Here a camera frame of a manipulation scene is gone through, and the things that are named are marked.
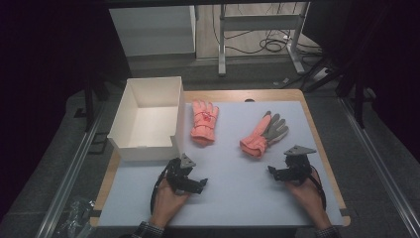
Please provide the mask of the dark metal stand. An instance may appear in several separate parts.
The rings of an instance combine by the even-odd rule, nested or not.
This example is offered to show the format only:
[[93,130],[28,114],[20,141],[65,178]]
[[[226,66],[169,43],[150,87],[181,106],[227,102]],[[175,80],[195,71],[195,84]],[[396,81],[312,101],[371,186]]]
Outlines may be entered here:
[[109,98],[109,90],[105,85],[106,78],[103,74],[88,76],[84,85],[84,108],[78,108],[74,114],[75,118],[86,118],[85,131],[88,132],[94,123],[94,103],[93,95],[96,95],[99,101],[106,101]]
[[364,95],[365,84],[363,72],[361,62],[358,59],[351,59],[344,66],[339,67],[322,79],[306,87],[304,92],[312,92],[328,82],[341,77],[342,79],[335,89],[336,95],[340,98],[347,97],[352,89],[355,90],[355,97],[353,99],[354,119],[364,129],[366,126],[363,111],[366,100]]

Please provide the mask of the clear plastic bag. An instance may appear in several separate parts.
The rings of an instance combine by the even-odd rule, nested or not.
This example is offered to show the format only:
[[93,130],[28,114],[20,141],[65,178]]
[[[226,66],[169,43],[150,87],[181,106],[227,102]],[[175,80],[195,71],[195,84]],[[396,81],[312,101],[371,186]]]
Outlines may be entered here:
[[93,200],[75,197],[66,220],[57,228],[52,238],[90,238],[95,231],[90,223],[94,205]]

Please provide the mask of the pink and grey glove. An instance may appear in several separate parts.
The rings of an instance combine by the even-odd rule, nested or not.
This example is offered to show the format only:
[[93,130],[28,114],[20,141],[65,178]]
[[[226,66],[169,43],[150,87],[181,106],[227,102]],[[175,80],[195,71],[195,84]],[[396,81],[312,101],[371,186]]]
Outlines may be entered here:
[[246,154],[260,159],[265,150],[271,144],[282,140],[288,131],[285,120],[278,113],[266,111],[253,132],[240,141],[240,148]]

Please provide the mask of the white cabinet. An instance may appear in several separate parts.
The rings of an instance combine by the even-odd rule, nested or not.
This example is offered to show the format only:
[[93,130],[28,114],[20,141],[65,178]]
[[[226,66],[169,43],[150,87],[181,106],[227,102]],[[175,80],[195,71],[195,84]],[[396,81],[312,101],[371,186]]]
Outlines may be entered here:
[[195,52],[194,6],[109,10],[127,57]]

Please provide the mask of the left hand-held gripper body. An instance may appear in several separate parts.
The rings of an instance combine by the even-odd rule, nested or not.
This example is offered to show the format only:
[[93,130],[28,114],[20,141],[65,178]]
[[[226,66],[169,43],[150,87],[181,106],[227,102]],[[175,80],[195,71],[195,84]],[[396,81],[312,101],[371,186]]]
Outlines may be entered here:
[[175,193],[181,194],[187,187],[198,187],[195,185],[196,180],[188,177],[195,166],[196,164],[185,154],[169,161],[165,177]]

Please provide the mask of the person's left hand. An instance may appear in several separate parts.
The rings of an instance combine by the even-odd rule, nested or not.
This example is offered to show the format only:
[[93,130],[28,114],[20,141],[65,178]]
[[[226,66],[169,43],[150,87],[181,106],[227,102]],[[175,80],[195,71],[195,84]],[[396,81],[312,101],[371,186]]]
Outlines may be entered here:
[[149,223],[159,228],[164,228],[189,197],[189,193],[176,194],[164,178],[157,187],[154,211]]

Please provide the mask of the pink glove with red print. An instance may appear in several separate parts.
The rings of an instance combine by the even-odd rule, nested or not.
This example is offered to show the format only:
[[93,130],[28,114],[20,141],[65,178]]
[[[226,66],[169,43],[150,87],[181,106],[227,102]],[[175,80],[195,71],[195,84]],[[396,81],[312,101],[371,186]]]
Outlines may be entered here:
[[190,131],[192,140],[202,146],[215,141],[215,125],[219,114],[219,107],[211,102],[194,100],[192,102],[194,125]]

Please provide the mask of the metal floor rail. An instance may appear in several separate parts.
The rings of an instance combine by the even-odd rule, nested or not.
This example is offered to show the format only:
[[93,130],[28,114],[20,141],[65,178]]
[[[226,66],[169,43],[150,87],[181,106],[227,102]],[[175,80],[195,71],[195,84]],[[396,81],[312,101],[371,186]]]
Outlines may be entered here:
[[339,98],[338,101],[344,108],[350,124],[352,125],[358,139],[362,143],[373,168],[375,169],[411,238],[420,238],[420,219],[415,214],[409,200],[398,187],[389,169],[386,167],[382,156],[368,135],[368,132],[363,129],[360,126],[360,123],[356,120],[355,111],[352,108],[352,105],[343,98]]
[[52,238],[56,225],[59,221],[61,213],[64,210],[65,204],[70,196],[75,181],[78,177],[79,171],[84,163],[86,155],[89,151],[90,145],[96,134],[97,128],[102,120],[105,102],[100,102],[98,109],[95,112],[95,119],[91,127],[84,133],[83,138],[73,156],[64,177],[52,199],[50,207],[40,225],[40,228],[35,238]]

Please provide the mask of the white metal desk frame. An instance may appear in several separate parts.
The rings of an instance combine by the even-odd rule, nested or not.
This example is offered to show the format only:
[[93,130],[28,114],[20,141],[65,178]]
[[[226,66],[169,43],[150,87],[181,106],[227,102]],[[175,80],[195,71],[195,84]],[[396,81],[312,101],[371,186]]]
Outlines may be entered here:
[[309,3],[305,2],[299,14],[288,15],[245,15],[226,16],[225,5],[220,5],[220,43],[218,54],[218,74],[226,74],[226,54],[224,33],[232,31],[263,31],[263,30],[293,30],[292,41],[286,45],[288,54],[298,74],[303,74],[305,69],[297,52],[298,40],[307,15]]

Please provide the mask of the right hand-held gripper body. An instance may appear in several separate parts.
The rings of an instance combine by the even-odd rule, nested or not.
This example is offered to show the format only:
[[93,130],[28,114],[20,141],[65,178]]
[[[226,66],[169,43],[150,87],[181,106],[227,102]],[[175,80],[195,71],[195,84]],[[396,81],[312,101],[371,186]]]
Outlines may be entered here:
[[298,180],[303,183],[311,175],[311,165],[307,155],[313,153],[315,153],[314,149],[298,145],[285,151],[287,168],[284,169],[284,174],[280,176],[290,177],[291,180]]

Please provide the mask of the white box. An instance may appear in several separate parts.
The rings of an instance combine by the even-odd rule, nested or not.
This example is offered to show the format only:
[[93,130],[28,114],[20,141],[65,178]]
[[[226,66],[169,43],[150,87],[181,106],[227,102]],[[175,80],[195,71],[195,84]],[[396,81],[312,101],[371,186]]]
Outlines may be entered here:
[[183,151],[180,76],[129,78],[108,139],[126,161],[164,161]]

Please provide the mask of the pale blue table mat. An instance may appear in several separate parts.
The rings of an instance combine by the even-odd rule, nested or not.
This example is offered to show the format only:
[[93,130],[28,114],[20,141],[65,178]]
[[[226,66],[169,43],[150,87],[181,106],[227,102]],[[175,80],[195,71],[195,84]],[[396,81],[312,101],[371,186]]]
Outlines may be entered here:
[[[185,105],[184,153],[196,163],[192,179],[206,179],[200,194],[193,194],[173,217],[171,227],[296,227],[312,224],[282,182],[268,167],[285,167],[284,152],[295,145],[314,149],[310,164],[316,168],[327,197],[327,213],[335,225],[343,218],[321,160],[302,105],[298,101],[219,102],[216,140],[199,147],[190,139],[192,108]],[[266,111],[286,121],[288,134],[270,146],[261,159],[247,156],[240,140],[251,134]]]

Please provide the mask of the person's right hand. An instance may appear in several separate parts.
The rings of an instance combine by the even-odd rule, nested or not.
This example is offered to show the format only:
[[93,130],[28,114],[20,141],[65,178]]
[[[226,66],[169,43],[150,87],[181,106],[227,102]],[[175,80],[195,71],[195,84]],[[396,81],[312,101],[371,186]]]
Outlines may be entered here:
[[284,185],[307,212],[316,229],[324,230],[332,226],[323,208],[322,197],[309,178],[301,185],[296,185],[291,181],[286,181]]

